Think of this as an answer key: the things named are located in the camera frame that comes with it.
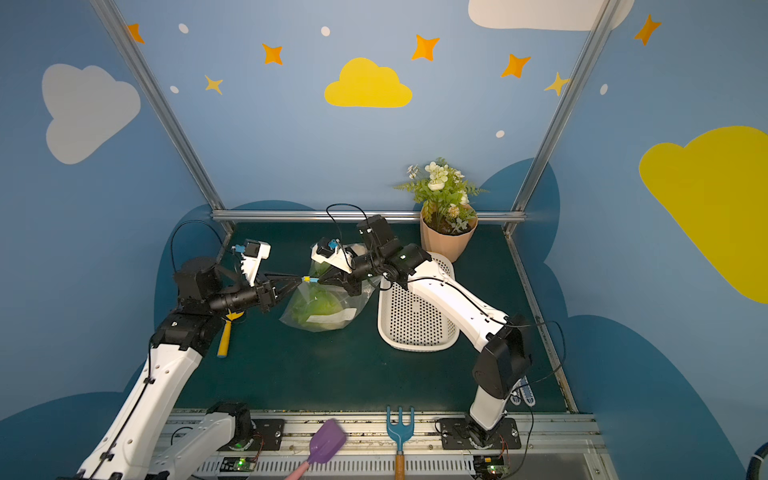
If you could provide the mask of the clear zip-top bag blue seal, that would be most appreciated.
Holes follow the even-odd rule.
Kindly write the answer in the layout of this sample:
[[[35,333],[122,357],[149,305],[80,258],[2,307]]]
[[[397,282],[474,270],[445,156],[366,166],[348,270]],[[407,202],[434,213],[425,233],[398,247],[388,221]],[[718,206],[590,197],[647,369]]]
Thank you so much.
[[[340,330],[365,308],[380,279],[364,280],[361,294],[351,296],[343,287],[303,282],[292,294],[280,321],[310,332]]]

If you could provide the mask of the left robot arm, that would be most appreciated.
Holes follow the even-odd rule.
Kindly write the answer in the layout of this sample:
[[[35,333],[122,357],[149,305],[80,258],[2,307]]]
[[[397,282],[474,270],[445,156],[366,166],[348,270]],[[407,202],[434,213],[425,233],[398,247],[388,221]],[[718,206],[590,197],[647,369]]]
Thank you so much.
[[[197,257],[185,262],[173,279],[177,305],[151,336],[139,378],[78,468],[77,479],[187,479],[220,448],[245,446],[254,437],[246,404],[220,401],[159,459],[153,457],[176,401],[223,329],[225,316],[252,307],[268,312],[303,277],[267,273],[248,282],[240,271]]]

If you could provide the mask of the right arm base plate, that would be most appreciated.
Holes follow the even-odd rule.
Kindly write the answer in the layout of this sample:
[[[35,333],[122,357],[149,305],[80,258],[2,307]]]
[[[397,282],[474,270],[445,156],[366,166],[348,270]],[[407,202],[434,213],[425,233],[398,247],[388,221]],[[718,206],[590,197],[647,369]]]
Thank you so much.
[[[469,417],[440,418],[436,431],[444,450],[519,450],[521,434],[512,418],[502,418],[491,430],[483,429]]]

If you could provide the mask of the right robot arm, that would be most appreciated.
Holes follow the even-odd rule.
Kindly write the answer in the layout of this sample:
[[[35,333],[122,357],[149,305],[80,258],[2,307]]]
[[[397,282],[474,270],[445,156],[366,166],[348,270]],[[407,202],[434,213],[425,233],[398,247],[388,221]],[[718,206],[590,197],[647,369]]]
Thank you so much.
[[[531,325],[522,315],[509,316],[480,300],[446,274],[420,245],[402,244],[383,216],[360,222],[357,230],[365,247],[362,254],[339,239],[323,238],[312,246],[312,260],[328,266],[318,282],[355,296],[365,280],[381,277],[444,314],[479,353],[472,370],[477,392],[469,409],[469,426],[482,435],[494,432],[514,386],[533,364]]]

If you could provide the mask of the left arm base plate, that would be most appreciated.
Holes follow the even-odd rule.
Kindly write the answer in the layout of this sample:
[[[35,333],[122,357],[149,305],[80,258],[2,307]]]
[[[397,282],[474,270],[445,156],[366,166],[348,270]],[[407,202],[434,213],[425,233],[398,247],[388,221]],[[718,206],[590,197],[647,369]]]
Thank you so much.
[[[276,418],[256,418],[251,420],[251,437],[244,442],[225,445],[219,452],[279,451],[282,444],[285,421]]]

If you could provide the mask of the green chinese cabbage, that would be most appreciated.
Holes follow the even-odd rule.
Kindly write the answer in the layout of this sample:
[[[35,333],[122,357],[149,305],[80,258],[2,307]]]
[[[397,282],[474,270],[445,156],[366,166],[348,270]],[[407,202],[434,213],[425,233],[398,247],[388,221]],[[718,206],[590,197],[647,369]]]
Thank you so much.
[[[329,331],[345,326],[338,297],[322,286],[303,284],[294,293],[286,313],[288,320],[309,331]]]

